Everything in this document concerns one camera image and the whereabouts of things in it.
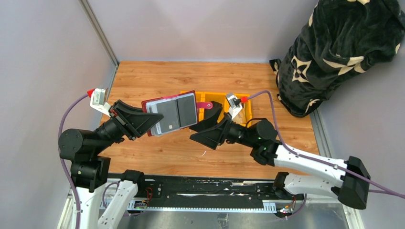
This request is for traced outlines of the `red card holder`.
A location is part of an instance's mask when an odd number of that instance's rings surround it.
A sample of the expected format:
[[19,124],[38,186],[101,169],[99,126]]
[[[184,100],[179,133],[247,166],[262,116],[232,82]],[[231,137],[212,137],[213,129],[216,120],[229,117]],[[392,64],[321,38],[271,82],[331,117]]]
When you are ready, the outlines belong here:
[[163,115],[148,136],[162,136],[195,125],[200,109],[213,108],[212,102],[197,102],[195,91],[144,100],[141,104],[144,112]]

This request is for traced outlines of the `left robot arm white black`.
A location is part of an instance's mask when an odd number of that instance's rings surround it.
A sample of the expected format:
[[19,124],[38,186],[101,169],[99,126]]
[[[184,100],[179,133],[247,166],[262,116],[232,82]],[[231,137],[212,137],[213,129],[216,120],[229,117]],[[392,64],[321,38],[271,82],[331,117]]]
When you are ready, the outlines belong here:
[[73,219],[78,229],[116,229],[133,197],[146,192],[143,172],[126,170],[121,175],[117,190],[102,216],[99,215],[103,193],[106,188],[111,159],[100,153],[124,141],[136,140],[147,133],[162,114],[145,113],[121,100],[113,105],[104,103],[95,108],[109,119],[94,131],[67,129],[60,134],[58,145],[60,158],[69,160],[68,178],[73,185],[76,210]]

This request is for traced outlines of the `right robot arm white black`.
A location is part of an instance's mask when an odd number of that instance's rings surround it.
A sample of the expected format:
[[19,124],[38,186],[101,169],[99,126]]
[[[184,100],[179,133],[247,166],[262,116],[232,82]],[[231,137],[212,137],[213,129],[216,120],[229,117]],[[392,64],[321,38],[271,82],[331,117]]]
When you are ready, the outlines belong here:
[[190,139],[215,150],[223,143],[238,143],[251,148],[251,157],[261,165],[289,167],[301,172],[299,176],[279,172],[274,179],[273,194],[278,199],[293,195],[313,194],[336,198],[340,203],[366,209],[370,174],[357,157],[333,159],[293,149],[277,140],[277,131],[266,118],[248,127],[237,124],[226,113],[217,122],[221,105],[214,103],[212,116],[190,127],[195,131]]

